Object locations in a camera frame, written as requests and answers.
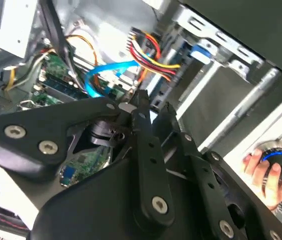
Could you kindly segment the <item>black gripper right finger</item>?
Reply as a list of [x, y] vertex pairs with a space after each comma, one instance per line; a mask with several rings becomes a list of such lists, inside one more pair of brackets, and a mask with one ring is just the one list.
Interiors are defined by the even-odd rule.
[[282, 240], [282, 223], [213, 151], [200, 153], [169, 103], [153, 121], [170, 182], [175, 221], [165, 240]]

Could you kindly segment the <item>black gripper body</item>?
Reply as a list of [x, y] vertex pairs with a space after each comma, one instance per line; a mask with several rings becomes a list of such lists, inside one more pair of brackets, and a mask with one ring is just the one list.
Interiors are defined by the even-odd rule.
[[32, 240], [215, 240], [218, 220], [198, 187], [168, 174], [175, 219], [167, 228], [139, 226], [134, 216], [136, 179], [121, 161], [51, 198], [39, 211]]

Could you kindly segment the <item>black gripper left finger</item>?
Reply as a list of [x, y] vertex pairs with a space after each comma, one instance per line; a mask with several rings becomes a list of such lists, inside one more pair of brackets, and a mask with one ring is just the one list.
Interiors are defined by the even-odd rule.
[[63, 104], [0, 115], [0, 170], [36, 185], [35, 204], [21, 186], [3, 182], [11, 194], [13, 211], [32, 228], [43, 205], [56, 195], [54, 180], [61, 165], [83, 141], [114, 149], [114, 163], [59, 193], [80, 209], [106, 193], [118, 195], [116, 180], [132, 172], [136, 192], [133, 213], [139, 222], [165, 228], [174, 221], [174, 208], [159, 139], [153, 135], [149, 98], [138, 90], [135, 108], [127, 112], [106, 97], [86, 98]]

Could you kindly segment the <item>person hand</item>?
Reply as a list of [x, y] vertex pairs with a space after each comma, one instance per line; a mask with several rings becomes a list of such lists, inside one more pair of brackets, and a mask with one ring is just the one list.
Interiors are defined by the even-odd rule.
[[255, 149], [242, 161], [241, 176], [256, 196], [268, 207], [275, 210], [282, 202], [282, 168], [278, 163], [270, 165], [261, 161], [263, 152]]

